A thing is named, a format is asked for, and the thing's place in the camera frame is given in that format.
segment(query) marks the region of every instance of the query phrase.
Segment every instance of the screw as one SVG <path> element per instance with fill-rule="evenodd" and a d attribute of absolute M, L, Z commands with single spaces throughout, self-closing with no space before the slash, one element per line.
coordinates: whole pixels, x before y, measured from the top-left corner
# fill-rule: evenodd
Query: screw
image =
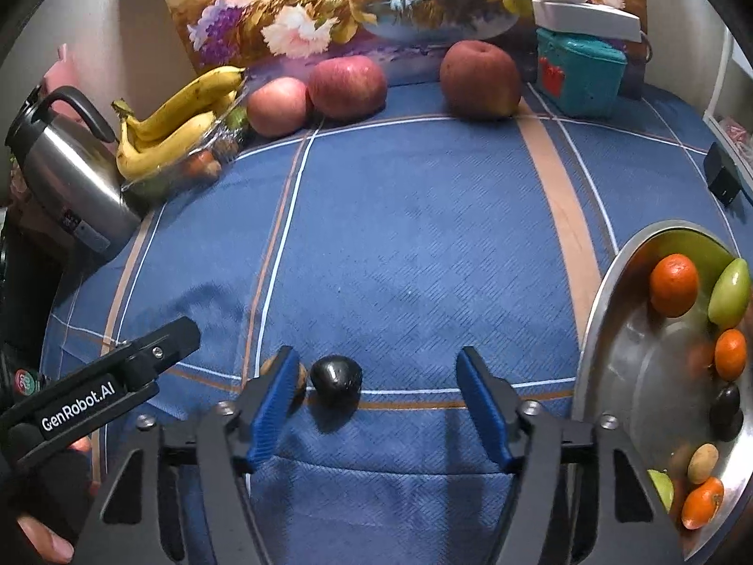
<path fill-rule="evenodd" d="M 605 429 L 616 429 L 620 426 L 620 421 L 618 421 L 611 414 L 602 414 L 601 418 L 599 419 L 599 424 Z"/>
<path fill-rule="evenodd" d="M 148 431 L 157 424 L 154 417 L 150 417 L 148 414 L 139 414 L 136 417 L 136 427 L 139 431 Z"/>
<path fill-rule="evenodd" d="M 228 417 L 235 412 L 235 404 L 232 402 L 219 402 L 215 409 L 218 414 L 223 417 Z"/>
<path fill-rule="evenodd" d="M 541 412 L 541 404 L 529 399 L 521 404 L 521 412 L 528 417 L 534 417 Z"/>

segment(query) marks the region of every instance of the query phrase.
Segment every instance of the metal tray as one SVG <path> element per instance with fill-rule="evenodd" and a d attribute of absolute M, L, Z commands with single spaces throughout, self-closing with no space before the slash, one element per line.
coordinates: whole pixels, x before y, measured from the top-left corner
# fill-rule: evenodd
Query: metal tray
<path fill-rule="evenodd" d="M 687 255 L 698 268 L 700 291 L 695 306 L 680 318 L 662 318 L 650 308 L 649 275 L 672 253 Z M 741 331 L 751 345 L 748 365 L 737 380 L 743 428 L 730 443 L 715 441 L 708 411 L 722 386 L 714 376 L 716 327 L 707 316 L 718 277 L 734 258 L 722 242 L 703 228 L 682 220 L 665 220 L 638 232 L 611 264 L 601 283 L 586 327 L 575 383 L 572 416 L 596 420 L 613 414 L 652 469 L 667 470 L 675 484 L 670 515 L 678 521 L 685 560 L 707 562 L 739 522 L 750 501 L 753 483 L 753 392 L 750 351 L 753 313 Z M 712 442 L 719 450 L 714 475 L 724 484 L 724 502 L 712 521 L 689 532 L 679 522 L 688 492 L 685 474 L 693 452 Z"/>

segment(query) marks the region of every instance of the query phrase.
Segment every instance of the bunch of bananas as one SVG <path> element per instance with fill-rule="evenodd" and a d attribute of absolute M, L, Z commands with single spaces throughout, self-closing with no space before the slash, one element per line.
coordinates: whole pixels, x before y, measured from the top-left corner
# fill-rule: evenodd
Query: bunch of bananas
<path fill-rule="evenodd" d="M 120 118 L 118 169 L 135 180 L 180 159 L 201 139 L 218 115 L 232 105 L 243 70 L 223 66 L 203 74 L 172 96 L 154 114 L 137 120 L 123 100 L 112 102 Z"/>

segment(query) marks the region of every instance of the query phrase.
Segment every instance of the teal container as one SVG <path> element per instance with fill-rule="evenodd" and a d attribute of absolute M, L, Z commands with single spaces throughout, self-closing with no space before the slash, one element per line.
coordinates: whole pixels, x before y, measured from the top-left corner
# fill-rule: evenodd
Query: teal container
<path fill-rule="evenodd" d="M 582 33 L 538 35 L 538 88 L 567 116 L 611 114 L 627 66 L 625 54 Z"/>

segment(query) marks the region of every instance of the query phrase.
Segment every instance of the stainless steel jug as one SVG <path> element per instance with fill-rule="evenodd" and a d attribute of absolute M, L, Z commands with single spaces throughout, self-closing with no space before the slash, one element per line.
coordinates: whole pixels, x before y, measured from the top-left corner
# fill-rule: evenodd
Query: stainless steel jug
<path fill-rule="evenodd" d="M 55 113 L 62 100 L 89 128 Z M 86 246 L 112 259 L 141 222 L 120 191 L 122 178 L 103 142 L 116 137 L 104 117 L 74 87 L 60 87 L 39 101 L 39 88 L 24 102 L 8 130 L 10 147 L 37 201 Z"/>

